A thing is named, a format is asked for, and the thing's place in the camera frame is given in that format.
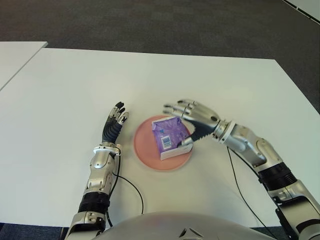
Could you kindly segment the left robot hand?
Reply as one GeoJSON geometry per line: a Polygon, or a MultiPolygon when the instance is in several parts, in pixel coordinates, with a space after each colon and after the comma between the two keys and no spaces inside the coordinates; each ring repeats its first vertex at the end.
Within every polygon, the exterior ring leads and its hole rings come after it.
{"type": "Polygon", "coordinates": [[[123,125],[129,118],[129,112],[125,112],[123,102],[118,102],[109,112],[102,130],[102,142],[115,144],[123,128],[123,125]]]}

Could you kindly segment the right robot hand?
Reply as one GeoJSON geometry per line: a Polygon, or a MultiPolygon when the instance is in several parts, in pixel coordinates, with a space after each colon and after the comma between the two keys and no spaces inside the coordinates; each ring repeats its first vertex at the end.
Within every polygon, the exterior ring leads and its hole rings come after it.
{"type": "Polygon", "coordinates": [[[194,126],[191,135],[182,140],[177,146],[182,147],[212,134],[221,121],[218,114],[205,105],[190,99],[181,99],[175,104],[164,104],[163,113],[179,117],[194,126]]]}

